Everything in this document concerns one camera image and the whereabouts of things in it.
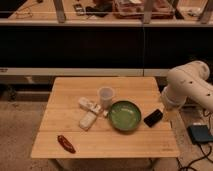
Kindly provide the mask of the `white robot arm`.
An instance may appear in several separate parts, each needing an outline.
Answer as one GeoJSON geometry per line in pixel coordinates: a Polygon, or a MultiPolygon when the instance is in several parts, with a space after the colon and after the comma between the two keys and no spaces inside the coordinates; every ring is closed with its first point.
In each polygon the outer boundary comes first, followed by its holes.
{"type": "Polygon", "coordinates": [[[181,108],[186,99],[190,98],[213,112],[213,85],[207,82],[209,76],[209,66],[203,61],[192,61],[170,69],[167,86],[161,93],[165,108],[181,108]]]}

